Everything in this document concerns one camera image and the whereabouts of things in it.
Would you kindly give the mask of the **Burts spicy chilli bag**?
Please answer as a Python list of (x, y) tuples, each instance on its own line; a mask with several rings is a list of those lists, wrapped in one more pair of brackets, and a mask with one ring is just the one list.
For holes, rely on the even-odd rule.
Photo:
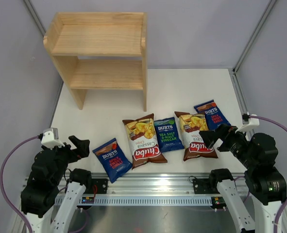
[(132, 163), (126, 158), (116, 138), (97, 147), (92, 152), (102, 164), (111, 183), (114, 183), (132, 168)]
[(221, 124), (231, 125), (214, 100), (194, 105), (193, 108), (197, 113), (205, 115), (209, 130), (215, 130)]

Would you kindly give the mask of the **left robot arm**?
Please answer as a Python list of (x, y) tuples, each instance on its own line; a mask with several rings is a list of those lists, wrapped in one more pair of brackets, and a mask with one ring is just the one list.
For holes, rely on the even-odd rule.
[(35, 156), (27, 185), (21, 193), (21, 211), (31, 233), (66, 233), (83, 193), (94, 190), (91, 172), (76, 168), (71, 171), (66, 195), (54, 220), (51, 219), (60, 181), (70, 163), (90, 154), (89, 140), (69, 136), (75, 146), (63, 143), (53, 131), (37, 136), (42, 150)]

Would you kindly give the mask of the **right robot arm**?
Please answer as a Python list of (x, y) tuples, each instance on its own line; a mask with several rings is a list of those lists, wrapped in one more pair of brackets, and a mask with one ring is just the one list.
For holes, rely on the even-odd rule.
[(234, 178), (226, 168), (212, 170), (208, 178), (209, 189), (219, 192), (233, 219), (238, 233), (271, 233), (278, 209), (286, 200), (287, 184), (274, 167), (278, 149), (273, 137), (256, 133), (247, 140), (235, 126), (220, 125), (213, 131), (200, 131), (207, 148), (217, 140), (220, 152), (231, 152), (245, 167), (245, 183), (252, 196), (255, 219), (252, 219), (241, 200)]

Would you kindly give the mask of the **Burts sea salt vinegar bag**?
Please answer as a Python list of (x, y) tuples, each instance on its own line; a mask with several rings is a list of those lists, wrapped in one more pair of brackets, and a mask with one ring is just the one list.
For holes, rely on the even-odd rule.
[(174, 117), (156, 120), (154, 127), (162, 153), (184, 149)]

